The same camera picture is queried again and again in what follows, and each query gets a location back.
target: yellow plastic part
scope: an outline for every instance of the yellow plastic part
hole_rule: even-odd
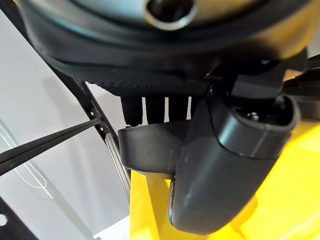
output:
[[[131,240],[320,240],[320,123],[299,125],[251,201],[210,235],[185,233],[170,224],[169,185],[169,180],[132,172]]]

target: black plastic cover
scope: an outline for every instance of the black plastic cover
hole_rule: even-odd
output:
[[[171,223],[185,232],[206,235],[231,221],[258,190],[299,120],[297,113],[286,126],[266,128],[215,107],[223,104],[217,96],[198,104],[176,165]],[[295,104],[288,107],[299,112]]]

